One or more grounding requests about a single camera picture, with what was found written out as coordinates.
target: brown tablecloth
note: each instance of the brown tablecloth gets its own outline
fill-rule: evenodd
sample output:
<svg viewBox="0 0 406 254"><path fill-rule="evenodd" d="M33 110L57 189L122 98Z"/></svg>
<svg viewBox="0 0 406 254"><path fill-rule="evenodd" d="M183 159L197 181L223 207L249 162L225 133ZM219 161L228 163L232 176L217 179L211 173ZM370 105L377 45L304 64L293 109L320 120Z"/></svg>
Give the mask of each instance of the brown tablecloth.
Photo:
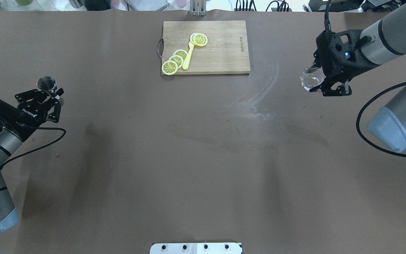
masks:
<svg viewBox="0 0 406 254"><path fill-rule="evenodd" d="M0 98L49 75L63 87L55 145L3 170L20 222L0 254L148 254L152 243L243 244L245 254L406 253L406 159L357 135L361 106L406 81L406 56L353 95L300 85L322 13L0 12ZM382 17L330 14L332 29ZM160 74L167 20L246 20L250 75ZM390 96L371 105L371 119ZM37 131L21 153L58 137Z"/></svg>

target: cutting board handle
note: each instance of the cutting board handle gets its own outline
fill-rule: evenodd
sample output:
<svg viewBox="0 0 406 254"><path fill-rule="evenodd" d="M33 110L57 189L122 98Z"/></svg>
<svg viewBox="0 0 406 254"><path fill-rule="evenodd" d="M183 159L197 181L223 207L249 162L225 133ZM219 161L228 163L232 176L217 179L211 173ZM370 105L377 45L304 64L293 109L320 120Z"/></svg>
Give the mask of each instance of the cutting board handle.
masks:
<svg viewBox="0 0 406 254"><path fill-rule="evenodd" d="M161 35L161 38L158 41L158 55L162 60L162 53L164 53L164 35Z"/></svg>

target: lemon slice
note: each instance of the lemon slice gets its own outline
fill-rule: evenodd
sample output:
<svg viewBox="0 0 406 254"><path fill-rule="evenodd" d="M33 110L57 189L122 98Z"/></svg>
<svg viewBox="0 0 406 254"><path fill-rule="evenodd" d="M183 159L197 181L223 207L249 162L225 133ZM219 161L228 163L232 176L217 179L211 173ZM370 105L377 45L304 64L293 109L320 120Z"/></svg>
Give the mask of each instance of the lemon slice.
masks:
<svg viewBox="0 0 406 254"><path fill-rule="evenodd" d="M181 56L183 59L186 59L187 51L183 49L179 49L173 53L174 55Z"/></svg>
<svg viewBox="0 0 406 254"><path fill-rule="evenodd" d="M191 34L190 36L189 36L189 40L190 40L190 42L193 42L193 36L194 35L196 35L196 34L198 34L198 32L194 32L193 34Z"/></svg>
<svg viewBox="0 0 406 254"><path fill-rule="evenodd" d="M165 61L162 65L162 72L165 75L173 75L178 71L178 64L175 61Z"/></svg>
<svg viewBox="0 0 406 254"><path fill-rule="evenodd" d="M204 45L207 45L208 43L208 37L204 34L195 34L193 37L191 37L192 40L191 42L199 47L203 47Z"/></svg>
<svg viewBox="0 0 406 254"><path fill-rule="evenodd" d="M183 66L184 59L181 56L173 55L169 58L169 60L174 61L178 65L178 69Z"/></svg>

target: table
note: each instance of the table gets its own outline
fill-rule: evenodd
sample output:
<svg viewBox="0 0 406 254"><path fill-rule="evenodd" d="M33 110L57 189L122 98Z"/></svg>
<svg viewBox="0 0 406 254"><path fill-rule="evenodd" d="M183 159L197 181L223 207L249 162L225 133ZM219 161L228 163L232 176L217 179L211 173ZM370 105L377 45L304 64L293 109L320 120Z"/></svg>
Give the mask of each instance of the table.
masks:
<svg viewBox="0 0 406 254"><path fill-rule="evenodd" d="M3 170L20 214L0 253L137 253L236 241L245 254L406 253L406 159L356 134L361 106L406 81L406 56L353 95L300 85L322 13L0 12L0 98L50 75L67 135ZM364 29L377 13L330 14ZM250 75L160 74L167 20L246 20ZM365 111L362 126L390 97ZM59 133L37 131L17 151Z"/></svg>

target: clear glass cup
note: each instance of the clear glass cup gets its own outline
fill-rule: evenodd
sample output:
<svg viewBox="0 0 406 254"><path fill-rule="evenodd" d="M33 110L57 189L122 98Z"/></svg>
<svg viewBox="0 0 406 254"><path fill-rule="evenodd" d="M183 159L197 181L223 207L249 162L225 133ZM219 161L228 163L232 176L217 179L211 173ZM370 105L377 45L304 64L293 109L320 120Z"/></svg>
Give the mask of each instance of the clear glass cup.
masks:
<svg viewBox="0 0 406 254"><path fill-rule="evenodd" d="M300 79L302 80L302 87L309 91L311 88L320 85L325 79L325 75L320 68L313 66L305 69Z"/></svg>
<svg viewBox="0 0 406 254"><path fill-rule="evenodd" d="M182 8L187 5L187 0L174 0L176 6Z"/></svg>

